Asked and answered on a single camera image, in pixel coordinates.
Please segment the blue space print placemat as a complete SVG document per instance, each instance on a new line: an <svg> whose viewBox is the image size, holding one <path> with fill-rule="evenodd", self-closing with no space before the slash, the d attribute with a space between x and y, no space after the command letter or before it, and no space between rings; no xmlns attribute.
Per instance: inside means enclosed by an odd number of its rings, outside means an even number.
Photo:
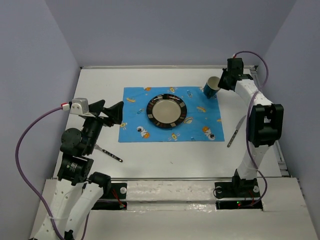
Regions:
<svg viewBox="0 0 320 240"><path fill-rule="evenodd" d="M161 94L179 97L186 104L186 117L173 128L157 127L147 115L147 105ZM120 143L223 142L220 107L216 96L208 99L201 87L126 87L123 90Z"/></svg>

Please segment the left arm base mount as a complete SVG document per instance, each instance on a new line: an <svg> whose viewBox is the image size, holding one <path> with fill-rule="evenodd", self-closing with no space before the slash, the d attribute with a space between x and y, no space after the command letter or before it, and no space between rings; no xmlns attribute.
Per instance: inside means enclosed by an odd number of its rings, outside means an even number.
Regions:
<svg viewBox="0 0 320 240"><path fill-rule="evenodd" d="M111 188L104 193L93 205L92 210L125 211L127 210L127 188L126 182L112 182Z"/></svg>

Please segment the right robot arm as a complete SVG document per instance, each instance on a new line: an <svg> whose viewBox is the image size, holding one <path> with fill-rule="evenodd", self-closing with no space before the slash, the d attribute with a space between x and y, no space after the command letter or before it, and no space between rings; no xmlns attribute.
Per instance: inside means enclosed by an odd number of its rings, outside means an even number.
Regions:
<svg viewBox="0 0 320 240"><path fill-rule="evenodd" d="M243 60L235 56L227 59L218 87L238 94L248 110L243 159L231 181L215 183L213 193L218 199L252 197L257 202L262 197L259 193L254 194L258 188L257 177L262 175L259 167L266 152L282 135L284 107L264 96L253 78L244 74Z"/></svg>

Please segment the metal fork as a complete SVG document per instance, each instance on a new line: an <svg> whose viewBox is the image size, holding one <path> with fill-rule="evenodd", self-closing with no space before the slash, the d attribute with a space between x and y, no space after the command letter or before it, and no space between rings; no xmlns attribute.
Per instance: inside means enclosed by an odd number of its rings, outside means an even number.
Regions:
<svg viewBox="0 0 320 240"><path fill-rule="evenodd" d="M118 156L114 155L113 153L105 150L104 148L100 147L100 146L97 145L97 144L94 146L94 148L95 148L96 150L99 150L100 152L103 152L104 154L110 156L111 158L117 160L117 161L120 162L120 163L123 162L123 160L122 160L121 158L119 158Z"/></svg>

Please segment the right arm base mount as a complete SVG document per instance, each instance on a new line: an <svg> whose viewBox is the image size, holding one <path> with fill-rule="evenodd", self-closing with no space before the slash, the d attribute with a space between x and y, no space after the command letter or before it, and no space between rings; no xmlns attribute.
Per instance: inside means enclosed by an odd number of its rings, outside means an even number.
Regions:
<svg viewBox="0 0 320 240"><path fill-rule="evenodd" d="M259 187L236 190L230 181L220 181L214 184L212 191L216 199L217 210L263 210Z"/></svg>

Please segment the metal knife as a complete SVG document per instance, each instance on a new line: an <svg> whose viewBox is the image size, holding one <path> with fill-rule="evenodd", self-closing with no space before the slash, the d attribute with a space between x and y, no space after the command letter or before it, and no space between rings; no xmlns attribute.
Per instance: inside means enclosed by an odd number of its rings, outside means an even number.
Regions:
<svg viewBox="0 0 320 240"><path fill-rule="evenodd" d="M234 139L236 138L236 136L237 136L237 134L238 134L238 132L239 132L239 130L240 130L240 128L241 128L244 120L246 119L246 117L247 117L247 116L244 115L244 116L239 120L239 122L237 123L237 125L236 125L236 127L235 127L235 131L233 132L233 134L232 134L232 136L231 136L231 138L230 138L230 140L229 140L229 142L228 142L228 144L227 144L227 147L228 147L228 148L232 145L232 143L233 143Z"/></svg>

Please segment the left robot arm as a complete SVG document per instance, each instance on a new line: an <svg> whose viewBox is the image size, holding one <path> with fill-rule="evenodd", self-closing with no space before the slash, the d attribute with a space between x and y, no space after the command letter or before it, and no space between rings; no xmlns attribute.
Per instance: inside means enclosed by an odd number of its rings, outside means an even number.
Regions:
<svg viewBox="0 0 320 240"><path fill-rule="evenodd" d="M53 198L35 240L73 240L99 198L110 194L111 177L104 173L90 173L95 149L103 127L120 125L124 102L111 107L99 100L92 104L86 98L74 98L63 103L61 109L84 119L82 129L68 128L61 135L61 164Z"/></svg>

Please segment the teal mug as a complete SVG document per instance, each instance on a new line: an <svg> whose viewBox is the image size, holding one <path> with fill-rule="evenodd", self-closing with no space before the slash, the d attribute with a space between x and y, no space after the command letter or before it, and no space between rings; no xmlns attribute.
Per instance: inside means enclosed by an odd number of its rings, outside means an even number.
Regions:
<svg viewBox="0 0 320 240"><path fill-rule="evenodd" d="M220 90L218 84L220 82L220 78L217 76L211 76L204 88L203 93L207 99L215 98L217 96L218 91Z"/></svg>

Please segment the black rimmed dinner plate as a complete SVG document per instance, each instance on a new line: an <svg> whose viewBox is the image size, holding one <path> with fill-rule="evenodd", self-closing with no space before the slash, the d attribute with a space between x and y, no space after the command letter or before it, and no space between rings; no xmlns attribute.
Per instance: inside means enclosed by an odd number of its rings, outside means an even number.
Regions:
<svg viewBox="0 0 320 240"><path fill-rule="evenodd" d="M178 96L162 93L153 97L146 106L148 120L157 128L176 128L187 118L187 105Z"/></svg>

